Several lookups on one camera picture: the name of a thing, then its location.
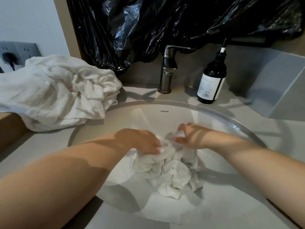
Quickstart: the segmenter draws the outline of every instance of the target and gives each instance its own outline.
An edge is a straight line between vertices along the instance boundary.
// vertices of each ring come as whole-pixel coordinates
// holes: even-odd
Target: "bottle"
[[[215,60],[210,62],[203,71],[197,92],[198,100],[201,103],[212,104],[219,95],[227,76],[227,66],[224,64],[227,56],[226,46],[227,38],[224,40],[221,50],[217,52]]]

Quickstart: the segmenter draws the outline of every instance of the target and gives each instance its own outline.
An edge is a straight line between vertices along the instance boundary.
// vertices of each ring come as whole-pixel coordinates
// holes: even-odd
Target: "sink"
[[[165,137],[180,123],[192,122],[265,144],[249,129],[218,112],[176,101],[145,100],[112,106],[105,120],[89,120],[75,128],[69,146],[105,136],[123,128],[146,129]],[[217,220],[246,215],[264,200],[260,192],[221,156],[209,149],[198,150],[205,170],[198,173],[203,188],[185,191],[179,200],[157,193],[132,169],[132,159],[124,157],[110,173],[97,196],[123,211],[168,223]]]

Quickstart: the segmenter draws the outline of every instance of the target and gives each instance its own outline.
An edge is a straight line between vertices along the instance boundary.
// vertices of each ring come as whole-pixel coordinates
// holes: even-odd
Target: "electrical outlet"
[[[17,65],[22,65],[22,59],[14,45],[14,42],[0,41],[0,57],[5,64],[9,64],[8,62],[5,62],[3,60],[2,54],[6,52],[15,54],[15,56],[17,57]]]
[[[41,56],[36,43],[14,42],[14,45],[20,55],[21,63],[23,65],[25,65],[27,59]]]
[[[26,42],[0,42],[0,57],[3,60],[2,54],[10,52],[17,57],[17,65],[25,65],[25,61],[32,57],[40,57],[41,53],[36,43]]]

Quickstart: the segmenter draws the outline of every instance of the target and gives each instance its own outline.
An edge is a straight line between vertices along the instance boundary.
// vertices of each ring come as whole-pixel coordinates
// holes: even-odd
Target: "forearm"
[[[61,228],[130,149],[119,133],[68,147],[0,180],[0,228]]]
[[[305,227],[305,164],[232,135],[212,131],[209,148],[258,186],[267,198]]]

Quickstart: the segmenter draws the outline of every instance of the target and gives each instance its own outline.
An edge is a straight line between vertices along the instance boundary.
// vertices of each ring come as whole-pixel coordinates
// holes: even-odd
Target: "wet white towel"
[[[197,151],[185,149],[173,142],[173,136],[184,134],[177,132],[169,134],[166,139],[159,138],[162,145],[160,154],[137,155],[133,168],[162,196],[179,199],[185,187],[191,191],[202,187],[196,172],[201,171],[203,166],[199,165]]]
[[[121,82],[111,70],[68,56],[33,57],[25,67],[0,74],[0,112],[15,112],[32,131],[104,119]]]

